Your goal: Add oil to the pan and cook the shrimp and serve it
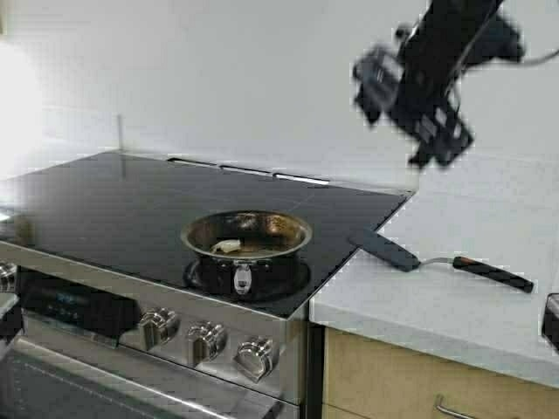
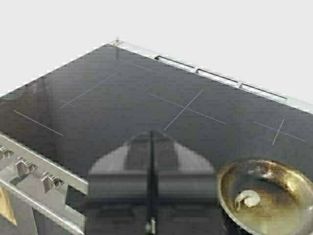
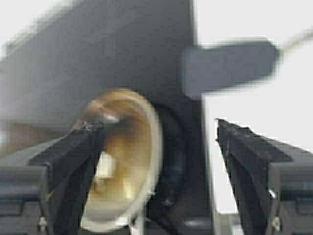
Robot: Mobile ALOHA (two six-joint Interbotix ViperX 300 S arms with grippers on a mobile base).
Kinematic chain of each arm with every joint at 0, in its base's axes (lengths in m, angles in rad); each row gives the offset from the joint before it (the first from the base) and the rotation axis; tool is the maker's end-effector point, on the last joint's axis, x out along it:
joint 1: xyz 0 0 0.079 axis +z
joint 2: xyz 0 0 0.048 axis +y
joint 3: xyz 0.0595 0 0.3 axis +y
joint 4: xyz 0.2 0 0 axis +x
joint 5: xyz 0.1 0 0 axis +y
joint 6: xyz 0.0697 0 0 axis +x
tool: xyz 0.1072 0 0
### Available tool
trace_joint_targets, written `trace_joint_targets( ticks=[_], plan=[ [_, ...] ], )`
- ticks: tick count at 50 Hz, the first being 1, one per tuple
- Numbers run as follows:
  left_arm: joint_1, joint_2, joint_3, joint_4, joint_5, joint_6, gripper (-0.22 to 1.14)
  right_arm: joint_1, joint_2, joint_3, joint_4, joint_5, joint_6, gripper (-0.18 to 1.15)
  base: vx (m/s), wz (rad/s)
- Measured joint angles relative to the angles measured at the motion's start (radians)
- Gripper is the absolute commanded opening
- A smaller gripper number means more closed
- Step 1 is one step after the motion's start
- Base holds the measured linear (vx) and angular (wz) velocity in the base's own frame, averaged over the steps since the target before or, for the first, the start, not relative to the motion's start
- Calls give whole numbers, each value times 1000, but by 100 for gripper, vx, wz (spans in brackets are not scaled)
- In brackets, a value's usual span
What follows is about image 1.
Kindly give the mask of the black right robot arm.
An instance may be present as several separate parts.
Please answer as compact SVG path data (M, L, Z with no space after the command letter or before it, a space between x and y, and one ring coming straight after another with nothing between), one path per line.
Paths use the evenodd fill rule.
M401 46L404 67L390 118L418 142L408 160L445 168L473 143L450 94L468 68L501 58L508 37L499 1L433 1Z

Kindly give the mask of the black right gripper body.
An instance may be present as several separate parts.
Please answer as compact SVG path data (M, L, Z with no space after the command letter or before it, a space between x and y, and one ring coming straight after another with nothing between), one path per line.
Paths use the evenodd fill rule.
M408 160L410 167L425 167L431 161L447 167L472 145L473 137L459 117L459 106L450 101L448 89L430 92L426 73L415 67L424 57L423 54L418 58L411 56L412 40L416 36L409 26L401 25L396 30L397 62L404 72L387 114L418 145Z

